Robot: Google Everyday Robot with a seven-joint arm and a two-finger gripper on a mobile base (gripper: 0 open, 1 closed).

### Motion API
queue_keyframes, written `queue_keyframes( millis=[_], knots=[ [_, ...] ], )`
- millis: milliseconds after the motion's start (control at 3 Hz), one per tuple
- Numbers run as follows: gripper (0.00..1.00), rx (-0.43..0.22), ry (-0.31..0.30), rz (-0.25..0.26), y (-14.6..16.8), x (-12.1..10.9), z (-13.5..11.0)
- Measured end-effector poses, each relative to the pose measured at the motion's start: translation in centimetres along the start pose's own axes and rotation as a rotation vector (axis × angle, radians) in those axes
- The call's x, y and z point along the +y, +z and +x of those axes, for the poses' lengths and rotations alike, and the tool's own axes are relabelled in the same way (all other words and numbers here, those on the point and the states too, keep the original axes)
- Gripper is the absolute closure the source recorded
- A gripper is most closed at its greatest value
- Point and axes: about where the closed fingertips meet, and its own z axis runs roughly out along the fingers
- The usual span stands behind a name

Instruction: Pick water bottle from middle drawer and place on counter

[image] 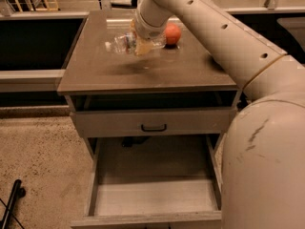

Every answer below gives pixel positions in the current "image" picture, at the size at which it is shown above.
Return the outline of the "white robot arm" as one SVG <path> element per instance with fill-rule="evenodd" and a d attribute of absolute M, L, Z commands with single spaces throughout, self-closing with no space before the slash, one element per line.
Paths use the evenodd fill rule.
<path fill-rule="evenodd" d="M 222 229 L 305 229 L 305 68 L 209 0 L 140 0 L 138 34 L 178 17 L 251 103 L 222 157 Z"/>

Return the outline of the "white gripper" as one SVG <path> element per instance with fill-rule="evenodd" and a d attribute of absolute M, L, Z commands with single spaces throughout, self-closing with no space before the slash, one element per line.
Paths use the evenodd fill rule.
<path fill-rule="evenodd" d="M 152 40 L 159 37 L 165 30 L 165 25 L 152 26 L 148 24 L 141 16 L 140 13 L 136 12 L 133 20 L 130 23 L 130 32 L 136 39 L 136 46 L 134 54 L 137 56 L 147 54 L 153 49 Z"/>

